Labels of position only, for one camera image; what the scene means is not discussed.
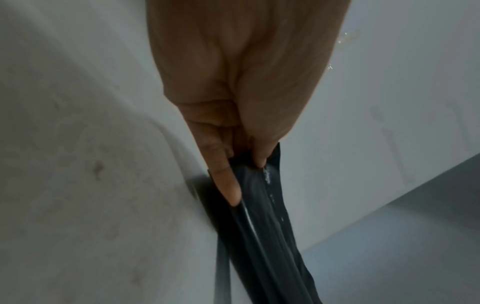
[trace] black bag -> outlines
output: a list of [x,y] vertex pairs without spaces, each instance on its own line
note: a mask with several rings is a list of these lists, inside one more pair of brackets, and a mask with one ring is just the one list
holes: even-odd
[[[280,146],[264,169],[253,165],[250,154],[230,164],[242,190],[239,206],[230,207],[211,181],[197,187],[197,192],[253,304],[321,304],[314,280],[297,249],[284,205]],[[218,283],[230,288],[230,273],[219,275],[218,259],[217,280],[222,280]],[[228,267],[228,259],[223,260]],[[223,294],[224,300],[216,302],[228,301]]]

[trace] gray surface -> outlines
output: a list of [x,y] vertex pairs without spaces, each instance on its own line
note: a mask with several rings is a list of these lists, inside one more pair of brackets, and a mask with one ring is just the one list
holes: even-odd
[[480,302],[480,155],[304,253],[325,304]]

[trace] human hand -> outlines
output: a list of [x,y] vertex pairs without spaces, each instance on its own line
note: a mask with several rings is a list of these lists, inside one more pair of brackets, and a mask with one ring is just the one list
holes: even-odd
[[242,198],[228,159],[263,167],[332,53],[350,0],[148,0],[153,58],[219,191]]

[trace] dirty white surface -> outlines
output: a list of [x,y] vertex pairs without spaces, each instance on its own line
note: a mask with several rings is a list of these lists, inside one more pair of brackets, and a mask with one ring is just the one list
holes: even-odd
[[[215,255],[216,236],[163,137],[173,134],[203,166],[163,97],[143,1],[0,5],[0,233],[1,249],[14,250],[0,254],[11,273],[0,302],[28,302],[45,288],[49,303],[103,302],[114,287],[124,291],[115,302],[211,302],[213,281],[175,275],[213,278],[214,258],[196,258]],[[282,142],[300,249],[480,152],[479,13],[475,0],[353,0],[350,35]],[[16,274],[13,263],[35,275]],[[83,276],[92,271],[97,278]],[[30,288],[15,289],[17,280]],[[183,292],[191,285],[195,299]],[[232,292],[234,301],[245,295]]]

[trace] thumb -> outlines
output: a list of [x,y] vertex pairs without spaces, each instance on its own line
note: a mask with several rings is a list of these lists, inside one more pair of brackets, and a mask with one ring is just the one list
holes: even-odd
[[278,143],[278,141],[265,141],[254,138],[252,141],[251,157],[255,166],[258,168],[265,167],[267,158],[270,157]]

